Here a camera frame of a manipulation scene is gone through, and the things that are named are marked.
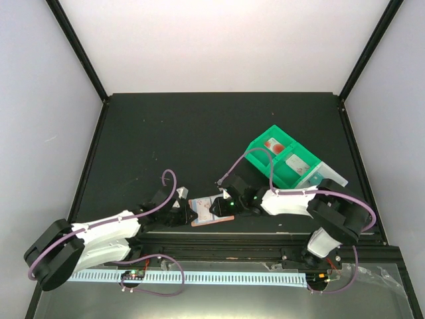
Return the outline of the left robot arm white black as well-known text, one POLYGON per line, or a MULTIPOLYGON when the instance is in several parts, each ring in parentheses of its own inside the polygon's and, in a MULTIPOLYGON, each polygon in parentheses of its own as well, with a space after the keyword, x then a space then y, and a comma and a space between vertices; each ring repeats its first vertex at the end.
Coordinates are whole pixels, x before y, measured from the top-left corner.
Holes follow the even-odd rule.
POLYGON ((85 223, 53 222, 24 253, 30 280, 43 291, 64 284, 73 274, 105 263, 136 265, 143 250, 138 236, 156 228, 180 227, 198 217, 187 200, 187 189, 170 194, 159 190, 137 209, 85 223))

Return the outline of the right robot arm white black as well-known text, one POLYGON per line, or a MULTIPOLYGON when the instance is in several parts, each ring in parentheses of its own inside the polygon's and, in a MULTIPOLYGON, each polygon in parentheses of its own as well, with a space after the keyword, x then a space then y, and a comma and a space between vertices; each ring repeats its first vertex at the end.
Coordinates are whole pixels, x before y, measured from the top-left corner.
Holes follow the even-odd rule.
POLYGON ((317 229, 307 243, 284 253, 290 263, 306 269, 321 268, 329 254, 341 245, 356 245, 361 233, 377 220, 368 204, 329 178, 306 188, 277 189, 254 188, 235 175, 221 188, 222 196, 209 209, 217 217, 301 215, 312 219, 317 229))

